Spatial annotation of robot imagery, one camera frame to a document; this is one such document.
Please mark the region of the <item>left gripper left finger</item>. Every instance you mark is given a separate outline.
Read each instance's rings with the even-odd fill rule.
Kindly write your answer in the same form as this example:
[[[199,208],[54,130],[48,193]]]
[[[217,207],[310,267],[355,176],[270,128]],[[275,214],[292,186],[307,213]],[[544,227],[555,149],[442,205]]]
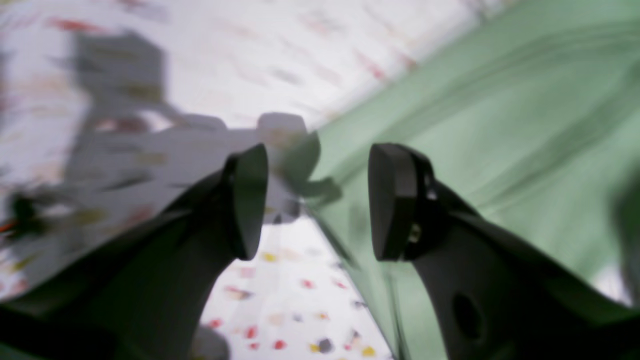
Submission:
[[[258,144],[155,218],[1,304],[1,346],[35,360],[185,360],[217,278],[258,252],[269,161]]]

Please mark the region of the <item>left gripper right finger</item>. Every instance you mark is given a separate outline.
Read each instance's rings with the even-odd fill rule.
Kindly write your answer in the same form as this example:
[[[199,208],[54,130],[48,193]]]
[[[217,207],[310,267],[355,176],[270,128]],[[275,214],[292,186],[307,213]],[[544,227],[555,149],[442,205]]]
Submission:
[[[368,198],[375,258],[416,270],[450,360],[639,358],[638,310],[483,218],[422,153],[372,145]]]

